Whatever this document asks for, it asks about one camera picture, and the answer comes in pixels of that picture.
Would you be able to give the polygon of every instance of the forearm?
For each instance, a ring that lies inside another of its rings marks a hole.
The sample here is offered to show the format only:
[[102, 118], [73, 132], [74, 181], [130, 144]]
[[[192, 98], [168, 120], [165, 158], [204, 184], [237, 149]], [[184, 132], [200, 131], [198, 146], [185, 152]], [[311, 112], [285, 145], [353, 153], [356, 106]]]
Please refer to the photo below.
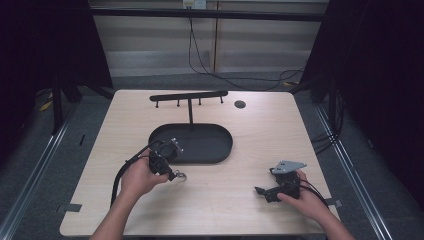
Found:
[[118, 195], [111, 209], [90, 239], [122, 239], [128, 217], [136, 200]]
[[331, 212], [320, 216], [316, 220], [327, 235], [329, 240], [351, 240], [355, 239], [346, 227]]

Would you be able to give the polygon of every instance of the wooden table top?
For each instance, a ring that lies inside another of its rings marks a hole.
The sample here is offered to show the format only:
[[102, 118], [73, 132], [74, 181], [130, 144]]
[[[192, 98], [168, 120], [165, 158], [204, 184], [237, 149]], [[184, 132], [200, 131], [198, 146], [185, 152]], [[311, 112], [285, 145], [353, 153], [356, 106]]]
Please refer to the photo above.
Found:
[[[151, 95], [192, 91], [120, 90], [115, 94], [72, 198], [82, 204], [67, 212], [60, 227], [65, 236], [91, 235], [110, 206], [116, 173], [148, 143], [157, 127], [188, 123], [187, 101], [156, 103]], [[234, 103], [242, 100], [246, 107]], [[254, 187], [276, 187], [269, 168], [280, 160], [306, 163], [308, 180], [330, 198], [299, 110], [289, 93], [229, 92], [193, 100], [194, 123], [214, 123], [233, 137], [231, 154], [217, 164], [171, 165], [187, 174], [183, 181], [156, 186], [134, 207], [125, 235], [284, 235], [322, 233], [317, 223], [284, 203], [267, 203]]]

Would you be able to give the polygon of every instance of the black horizontal bar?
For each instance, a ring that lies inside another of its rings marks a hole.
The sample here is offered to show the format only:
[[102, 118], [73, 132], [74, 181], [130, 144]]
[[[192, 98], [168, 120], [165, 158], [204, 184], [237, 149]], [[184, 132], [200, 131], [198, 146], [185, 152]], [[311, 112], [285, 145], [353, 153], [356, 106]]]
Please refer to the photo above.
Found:
[[43, 13], [90, 14], [97, 16], [132, 16], [132, 17], [175, 17], [175, 18], [217, 18], [217, 19], [252, 19], [252, 20], [279, 20], [322, 22], [324, 14], [310, 13], [280, 13], [280, 12], [247, 12], [223, 10], [196, 10], [196, 9], [144, 9], [144, 8], [36, 8]]
[[153, 95], [153, 96], [150, 96], [149, 99], [152, 102], [160, 102], [160, 101], [172, 101], [172, 100], [183, 100], [183, 99], [224, 97], [227, 95], [228, 95], [228, 91], [215, 91], [215, 92]]

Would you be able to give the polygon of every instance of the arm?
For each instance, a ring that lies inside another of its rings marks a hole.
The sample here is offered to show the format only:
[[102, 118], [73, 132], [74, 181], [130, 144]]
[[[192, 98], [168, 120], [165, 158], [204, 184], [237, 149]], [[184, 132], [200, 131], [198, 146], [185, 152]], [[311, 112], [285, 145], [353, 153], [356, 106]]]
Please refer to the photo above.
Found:
[[167, 180], [168, 174], [155, 175], [150, 171], [148, 158], [133, 163], [122, 176], [121, 192], [90, 239], [122, 239], [128, 216], [138, 199]]
[[[307, 181], [306, 174], [304, 172], [298, 170], [297, 173], [300, 179]], [[308, 185], [303, 181], [301, 184], [304, 186]], [[327, 234], [329, 240], [355, 239], [346, 227], [339, 221], [339, 219], [337, 219], [327, 206], [325, 206], [313, 193], [301, 188], [299, 199], [294, 199], [283, 193], [279, 193], [277, 197], [283, 202], [286, 202], [298, 209], [306, 217], [315, 220]]]

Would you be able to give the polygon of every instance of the wall socket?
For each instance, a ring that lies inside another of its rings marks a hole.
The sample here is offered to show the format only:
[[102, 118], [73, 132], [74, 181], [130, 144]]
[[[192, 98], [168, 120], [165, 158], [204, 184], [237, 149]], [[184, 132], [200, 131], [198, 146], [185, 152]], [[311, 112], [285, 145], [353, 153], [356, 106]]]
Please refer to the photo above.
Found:
[[183, 0], [183, 9], [206, 10], [206, 0]]

